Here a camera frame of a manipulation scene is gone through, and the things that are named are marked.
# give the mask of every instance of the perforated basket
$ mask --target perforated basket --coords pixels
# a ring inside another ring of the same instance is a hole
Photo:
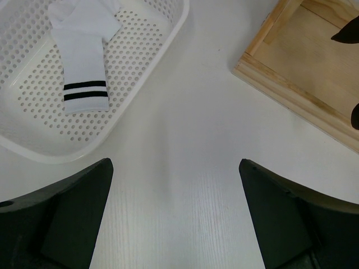
[[[64,114],[63,68],[50,37],[52,0],[0,0],[0,144],[65,163],[99,146],[188,15],[189,0],[121,0],[123,28],[104,44],[109,112]]]

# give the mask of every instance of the black stripe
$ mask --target black stripe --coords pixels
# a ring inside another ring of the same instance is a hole
[[[85,91],[85,92],[79,92],[77,94],[65,94],[63,96],[64,101],[72,100],[72,99],[79,99],[79,98],[87,98],[87,97],[108,97],[108,94],[106,91]]]
[[[77,89],[77,88],[85,88],[85,87],[106,87],[106,81],[97,80],[97,81],[86,81],[80,83],[66,84],[63,86],[63,89],[69,90],[69,89]]]

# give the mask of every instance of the white tabletop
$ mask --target white tabletop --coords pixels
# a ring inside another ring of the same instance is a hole
[[[231,74],[276,0],[192,0],[183,31],[93,154],[45,165],[0,149],[0,201],[109,157],[91,268],[264,268],[243,158],[359,203],[359,156]]]

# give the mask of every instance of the black object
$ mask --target black object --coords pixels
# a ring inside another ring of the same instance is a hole
[[[332,40],[346,44],[359,43],[359,17],[344,26],[339,33],[332,37]]]
[[[359,130],[359,104],[353,109],[351,123],[353,128]]]
[[[359,205],[242,160],[240,174],[267,269],[359,268]]]
[[[89,268],[112,174],[111,160],[103,159],[0,203],[0,268]]]

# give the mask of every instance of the light wood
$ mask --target light wood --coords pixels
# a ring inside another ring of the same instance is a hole
[[[347,118],[249,54],[243,55],[233,74],[359,152],[359,133],[353,130]]]
[[[314,12],[306,6],[319,1],[305,0],[273,42],[263,38],[253,55],[242,56],[233,73],[359,152],[359,131],[350,123],[359,103],[359,45],[330,39],[339,31],[335,24],[342,13],[328,6]],[[328,1],[334,5],[340,0]],[[347,13],[347,20],[356,17],[355,12]]]
[[[264,38],[264,42],[270,44],[280,30],[287,24],[289,19],[293,16],[295,11],[299,8],[303,0],[289,0],[283,11],[278,16],[273,27],[269,30],[267,36]]]
[[[359,10],[359,2],[357,0],[341,0],[345,4]]]
[[[254,57],[350,118],[359,103],[359,46],[332,41],[337,32],[300,7],[273,43],[262,44]]]
[[[349,6],[343,1],[304,0],[302,6],[341,29],[353,18],[359,16],[359,11],[354,8],[354,5]]]
[[[261,29],[257,33],[257,35],[254,37],[251,44],[248,46],[246,53],[249,55],[254,55],[264,40],[264,38],[267,36],[268,32],[272,27],[274,26],[275,22],[277,21],[280,14],[283,12],[283,10],[286,8],[288,4],[290,4],[292,0],[279,0],[277,5],[274,7],[272,13],[268,14],[267,18],[262,24]]]

